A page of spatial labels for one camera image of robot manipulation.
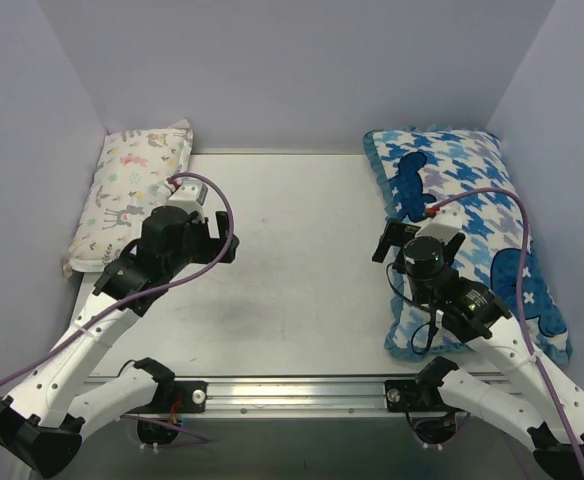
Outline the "blue white plush pillowcase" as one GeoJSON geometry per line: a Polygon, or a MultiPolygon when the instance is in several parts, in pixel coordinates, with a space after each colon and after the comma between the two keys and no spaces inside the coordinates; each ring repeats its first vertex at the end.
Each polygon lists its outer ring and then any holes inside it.
{"type": "Polygon", "coordinates": [[[556,364],[568,364],[568,328],[509,196],[515,188],[499,139],[485,130],[407,127],[370,131],[363,147],[387,217],[422,226],[428,205],[459,197],[454,205],[465,214],[465,240],[454,268],[489,287],[511,311],[522,306],[532,341],[556,364]]]}

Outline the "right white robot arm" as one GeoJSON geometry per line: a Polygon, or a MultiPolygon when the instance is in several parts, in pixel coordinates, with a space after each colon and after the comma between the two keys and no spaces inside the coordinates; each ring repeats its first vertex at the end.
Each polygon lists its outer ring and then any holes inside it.
{"type": "Polygon", "coordinates": [[[584,390],[524,332],[508,307],[484,284],[452,266],[465,237],[456,225],[425,228],[387,221],[372,256],[407,277],[412,301],[429,322],[452,333],[489,361],[515,388],[510,394],[442,356],[415,377],[415,395],[428,408],[465,411],[516,439],[553,479],[584,479],[584,390]]]}

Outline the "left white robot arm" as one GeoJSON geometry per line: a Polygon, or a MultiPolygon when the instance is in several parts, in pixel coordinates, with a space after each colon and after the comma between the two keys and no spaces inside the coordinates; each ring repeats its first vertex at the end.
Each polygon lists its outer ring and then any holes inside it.
{"type": "Polygon", "coordinates": [[[160,362],[135,361],[115,379],[85,393],[79,389],[115,342],[162,295],[179,286],[176,275],[190,264],[209,271],[231,263],[239,244],[231,210],[215,214],[219,235],[196,210],[154,209],[118,258],[94,284],[79,315],[49,354],[26,367],[23,381],[0,396],[0,445],[42,478],[74,459],[97,430],[139,407],[168,408],[175,375],[160,362]]]}

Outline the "animal print white pillow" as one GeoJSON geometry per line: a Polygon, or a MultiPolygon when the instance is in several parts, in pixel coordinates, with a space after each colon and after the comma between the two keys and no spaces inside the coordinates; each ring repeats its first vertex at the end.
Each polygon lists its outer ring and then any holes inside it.
{"type": "Polygon", "coordinates": [[[151,211],[166,204],[173,175],[188,168],[190,123],[106,136],[79,224],[63,260],[63,275],[101,272],[140,236],[151,211]]]}

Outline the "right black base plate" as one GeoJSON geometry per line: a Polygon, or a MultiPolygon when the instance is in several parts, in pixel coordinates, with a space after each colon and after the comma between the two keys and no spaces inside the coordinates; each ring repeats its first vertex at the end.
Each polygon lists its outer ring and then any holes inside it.
{"type": "Polygon", "coordinates": [[[386,380],[384,390],[390,412],[431,412],[438,405],[436,391],[414,380],[386,380]]]}

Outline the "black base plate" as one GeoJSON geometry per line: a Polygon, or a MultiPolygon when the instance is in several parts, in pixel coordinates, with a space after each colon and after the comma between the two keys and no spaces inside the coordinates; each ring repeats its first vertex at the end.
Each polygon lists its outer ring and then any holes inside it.
{"type": "Polygon", "coordinates": [[[206,409],[208,383],[173,380],[157,387],[151,406],[159,413],[199,414],[206,409]]]}
{"type": "Polygon", "coordinates": [[[438,405],[436,391],[414,380],[386,380],[384,390],[390,412],[431,412],[438,405]]]}

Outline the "aluminium mounting rail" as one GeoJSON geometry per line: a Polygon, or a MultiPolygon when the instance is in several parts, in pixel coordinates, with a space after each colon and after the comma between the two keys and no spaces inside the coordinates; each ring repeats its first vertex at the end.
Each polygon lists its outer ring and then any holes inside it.
{"type": "MultiPolygon", "coordinates": [[[[386,380],[414,380],[412,375],[328,376],[328,377],[178,377],[208,383],[203,413],[176,414],[181,417],[232,418],[241,415],[260,418],[380,417],[386,408],[386,380]]],[[[443,415],[451,410],[436,394],[438,405],[416,416],[443,415]]],[[[152,406],[129,404],[125,414],[166,418],[152,406]]]]}

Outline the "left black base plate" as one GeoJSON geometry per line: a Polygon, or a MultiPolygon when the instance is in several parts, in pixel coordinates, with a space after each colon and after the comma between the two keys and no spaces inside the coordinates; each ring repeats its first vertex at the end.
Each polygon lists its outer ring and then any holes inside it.
{"type": "Polygon", "coordinates": [[[206,409],[208,383],[173,380],[157,387],[151,406],[159,413],[199,414],[206,409]]]}

